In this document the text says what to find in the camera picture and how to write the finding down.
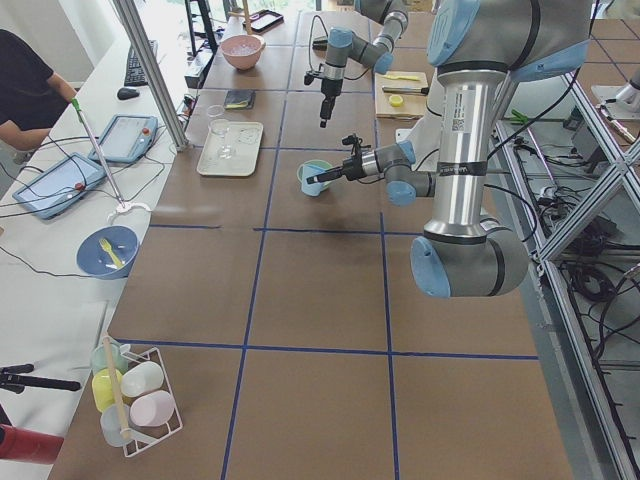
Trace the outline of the pink bowl with ice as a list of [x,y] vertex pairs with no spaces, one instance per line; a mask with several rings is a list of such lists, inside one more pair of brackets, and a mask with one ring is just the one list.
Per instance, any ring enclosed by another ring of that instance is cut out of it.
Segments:
[[258,35],[236,35],[225,39],[220,44],[225,60],[241,71],[253,68],[265,47],[266,41]]

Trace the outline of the half lemon slice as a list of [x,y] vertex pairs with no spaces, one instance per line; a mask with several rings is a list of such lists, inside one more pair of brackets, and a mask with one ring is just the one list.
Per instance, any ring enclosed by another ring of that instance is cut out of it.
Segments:
[[398,94],[390,95],[389,98],[388,98],[388,101],[389,101],[389,104],[392,107],[400,107],[404,103],[403,97],[401,95],[398,95]]

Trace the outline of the metal muddler black cap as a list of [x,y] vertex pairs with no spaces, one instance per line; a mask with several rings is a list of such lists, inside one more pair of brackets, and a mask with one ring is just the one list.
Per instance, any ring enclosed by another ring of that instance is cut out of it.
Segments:
[[429,87],[392,87],[383,86],[382,91],[384,93],[399,94],[399,95],[421,95],[427,96],[429,94]]

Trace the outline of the yellow plastic knife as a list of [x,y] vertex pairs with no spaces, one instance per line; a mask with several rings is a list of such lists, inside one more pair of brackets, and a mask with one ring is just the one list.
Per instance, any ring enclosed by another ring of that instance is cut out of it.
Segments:
[[384,75],[382,75],[382,78],[385,78],[385,79],[388,79],[388,80],[402,80],[402,81],[413,81],[413,82],[421,81],[421,77],[415,76],[415,75],[390,75],[390,74],[384,74]]

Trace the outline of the dark tray with glasses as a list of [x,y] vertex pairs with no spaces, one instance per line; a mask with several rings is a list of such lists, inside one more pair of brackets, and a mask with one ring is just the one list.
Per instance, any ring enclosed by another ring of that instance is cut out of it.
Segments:
[[249,16],[250,27],[254,33],[264,33],[284,22],[284,16],[273,10],[263,9]]

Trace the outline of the clear wine glass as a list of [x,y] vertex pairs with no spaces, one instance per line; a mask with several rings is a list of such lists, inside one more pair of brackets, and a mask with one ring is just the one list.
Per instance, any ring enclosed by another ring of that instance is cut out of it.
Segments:
[[217,155],[220,159],[230,159],[235,153],[234,147],[227,142],[229,128],[229,120],[223,117],[216,118],[209,123],[210,133],[218,141]]

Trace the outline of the far blue teach pendant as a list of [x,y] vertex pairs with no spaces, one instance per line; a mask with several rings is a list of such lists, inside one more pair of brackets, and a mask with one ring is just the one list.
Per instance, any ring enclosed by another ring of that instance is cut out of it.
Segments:
[[151,147],[159,127],[155,116],[114,115],[98,139],[109,163],[133,164]]

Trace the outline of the white plastic cup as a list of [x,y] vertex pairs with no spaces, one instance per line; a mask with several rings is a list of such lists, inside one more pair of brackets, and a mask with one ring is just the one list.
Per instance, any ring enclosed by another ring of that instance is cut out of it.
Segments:
[[134,398],[159,389],[163,382],[162,367],[153,361],[145,361],[127,371],[120,386],[124,396]]

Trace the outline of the near blue teach pendant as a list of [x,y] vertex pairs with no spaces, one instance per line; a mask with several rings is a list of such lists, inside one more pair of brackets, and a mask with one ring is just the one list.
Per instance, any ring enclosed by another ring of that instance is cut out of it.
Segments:
[[72,153],[12,194],[17,203],[36,217],[57,216],[97,188],[106,178],[98,163]]

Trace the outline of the pink plastic cup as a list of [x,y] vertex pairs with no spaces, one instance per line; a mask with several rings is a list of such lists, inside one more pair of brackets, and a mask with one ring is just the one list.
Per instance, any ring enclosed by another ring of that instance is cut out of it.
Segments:
[[156,390],[133,402],[130,407],[130,418],[137,426],[157,427],[171,419],[174,409],[174,397],[167,391]]

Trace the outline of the green plastic cup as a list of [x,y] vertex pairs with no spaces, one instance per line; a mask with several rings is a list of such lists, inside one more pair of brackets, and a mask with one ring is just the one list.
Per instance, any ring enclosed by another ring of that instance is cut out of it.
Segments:
[[[122,344],[116,340],[111,340],[110,345],[112,360],[114,362],[115,368],[121,374],[125,374],[129,370],[129,359],[125,356],[125,354],[129,352],[130,346]],[[92,352],[90,365],[93,374],[97,374],[99,371],[104,370],[108,367],[103,344],[95,348]]]

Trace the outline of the yellow plastic cup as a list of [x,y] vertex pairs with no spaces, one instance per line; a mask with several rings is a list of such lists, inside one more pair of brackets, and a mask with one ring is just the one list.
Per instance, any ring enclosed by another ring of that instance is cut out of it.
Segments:
[[91,389],[96,409],[102,413],[115,403],[109,370],[104,368],[93,375]]

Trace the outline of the clear plastic cup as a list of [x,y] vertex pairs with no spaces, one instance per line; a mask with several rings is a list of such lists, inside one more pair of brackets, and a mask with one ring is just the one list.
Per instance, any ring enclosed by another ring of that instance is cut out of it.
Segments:
[[107,407],[101,414],[100,426],[106,443],[112,447],[128,445],[132,438],[125,438],[121,433],[118,408],[116,404]]

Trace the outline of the black tripod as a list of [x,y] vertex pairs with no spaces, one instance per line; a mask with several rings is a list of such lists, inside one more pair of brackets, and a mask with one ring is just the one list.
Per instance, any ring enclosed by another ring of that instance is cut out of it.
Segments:
[[60,380],[31,376],[35,366],[33,364],[12,365],[1,368],[1,388],[21,394],[27,387],[46,388],[75,392],[82,385],[77,381]]

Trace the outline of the red cylinder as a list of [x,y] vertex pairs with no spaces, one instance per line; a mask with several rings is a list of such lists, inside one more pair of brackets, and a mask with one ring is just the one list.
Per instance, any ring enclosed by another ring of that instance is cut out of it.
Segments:
[[1,425],[1,452],[3,460],[34,464],[53,464],[64,438],[11,425]]

